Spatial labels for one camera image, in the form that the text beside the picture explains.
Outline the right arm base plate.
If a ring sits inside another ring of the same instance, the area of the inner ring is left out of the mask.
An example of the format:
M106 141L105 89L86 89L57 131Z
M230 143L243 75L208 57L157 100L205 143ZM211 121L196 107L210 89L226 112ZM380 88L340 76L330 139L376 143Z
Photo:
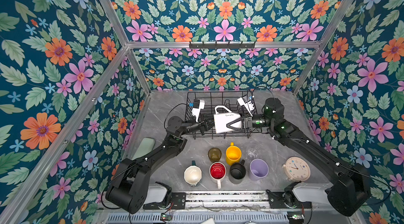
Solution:
M269 205L272 209L311 209L312 204L310 202L300 202L292 194L291 191L271 191L266 190L268 196Z

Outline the green mug cream interior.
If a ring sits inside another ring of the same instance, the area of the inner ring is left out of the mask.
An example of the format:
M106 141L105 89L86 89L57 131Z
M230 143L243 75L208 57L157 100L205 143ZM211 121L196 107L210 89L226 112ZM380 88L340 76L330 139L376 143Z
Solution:
M190 186L195 187L198 185L201 179L202 179L202 170L196 165L196 162L193 160L191 162L191 166L189 166L184 171L184 180Z

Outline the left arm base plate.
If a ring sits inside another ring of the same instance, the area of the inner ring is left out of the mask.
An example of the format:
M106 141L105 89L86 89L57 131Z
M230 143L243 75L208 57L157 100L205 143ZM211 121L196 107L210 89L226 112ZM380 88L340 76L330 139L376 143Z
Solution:
M144 210L183 210L186 205L187 194L185 192L173 192L165 196L160 203L149 203L143 206Z

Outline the white ceramic mug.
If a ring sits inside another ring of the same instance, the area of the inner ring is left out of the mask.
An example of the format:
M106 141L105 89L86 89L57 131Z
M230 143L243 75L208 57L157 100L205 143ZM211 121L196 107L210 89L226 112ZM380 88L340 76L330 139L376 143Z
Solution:
M228 129L226 125L228 124L228 115L239 115L238 113L232 112L226 106L219 105L215 107L214 114L214 124L215 124L215 132L217 134L228 133L233 130ZM242 121L237 123L231 123L235 127L242 127Z

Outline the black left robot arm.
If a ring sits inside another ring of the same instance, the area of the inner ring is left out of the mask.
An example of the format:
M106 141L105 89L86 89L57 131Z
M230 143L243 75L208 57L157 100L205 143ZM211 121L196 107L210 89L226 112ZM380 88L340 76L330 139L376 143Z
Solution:
M182 136L197 131L204 134L214 124L213 118L197 122L194 119L184 121L178 116L171 117L161 145L144 156L126 158L120 163L105 193L106 200L131 214L137 213L146 203L151 175L184 150L187 139Z

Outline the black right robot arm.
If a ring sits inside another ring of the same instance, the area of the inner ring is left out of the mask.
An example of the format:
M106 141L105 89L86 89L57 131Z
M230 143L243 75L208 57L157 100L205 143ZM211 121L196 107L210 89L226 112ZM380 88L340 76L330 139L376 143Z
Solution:
M279 99L268 98L260 114L227 115L226 128L234 131L266 128L272 139L300 154L328 179L326 184L294 179L284 189L286 206L292 208L304 202L327 204L346 217L352 216L371 196L368 171L363 165L349 165L321 148L284 118L284 110Z

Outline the lilac plastic cup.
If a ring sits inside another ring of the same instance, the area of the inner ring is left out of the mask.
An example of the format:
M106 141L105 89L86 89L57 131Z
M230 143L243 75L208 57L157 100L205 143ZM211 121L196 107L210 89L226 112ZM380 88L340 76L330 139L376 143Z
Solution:
M262 159L254 159L249 166L249 178L252 181L259 181L265 178L269 173L267 163Z

